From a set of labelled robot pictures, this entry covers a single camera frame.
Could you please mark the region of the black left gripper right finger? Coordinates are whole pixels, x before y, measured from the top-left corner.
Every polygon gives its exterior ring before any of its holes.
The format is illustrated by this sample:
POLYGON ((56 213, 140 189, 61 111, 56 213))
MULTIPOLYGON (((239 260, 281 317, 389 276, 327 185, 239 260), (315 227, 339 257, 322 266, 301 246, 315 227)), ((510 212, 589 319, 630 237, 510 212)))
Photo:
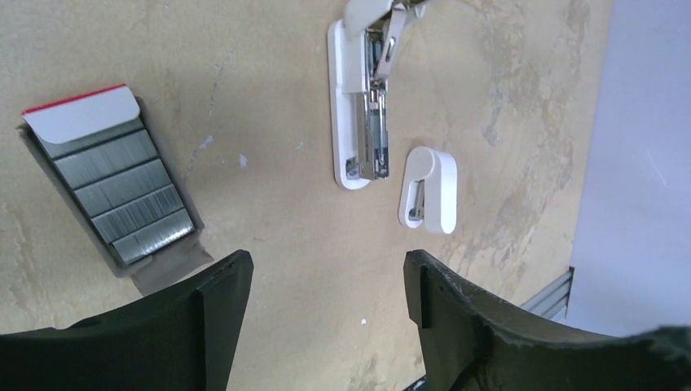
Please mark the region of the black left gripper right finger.
POLYGON ((539 317, 422 249, 405 256, 407 308, 428 390, 687 390, 690 330, 617 338, 539 317))

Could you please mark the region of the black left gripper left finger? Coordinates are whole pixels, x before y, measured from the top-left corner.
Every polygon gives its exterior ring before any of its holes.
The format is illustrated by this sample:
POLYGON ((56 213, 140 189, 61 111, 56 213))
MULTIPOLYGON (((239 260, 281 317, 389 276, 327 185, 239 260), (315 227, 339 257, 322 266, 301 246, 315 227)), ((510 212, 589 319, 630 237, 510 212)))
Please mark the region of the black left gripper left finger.
POLYGON ((238 250, 128 305, 1 337, 4 390, 224 390, 253 277, 238 250))

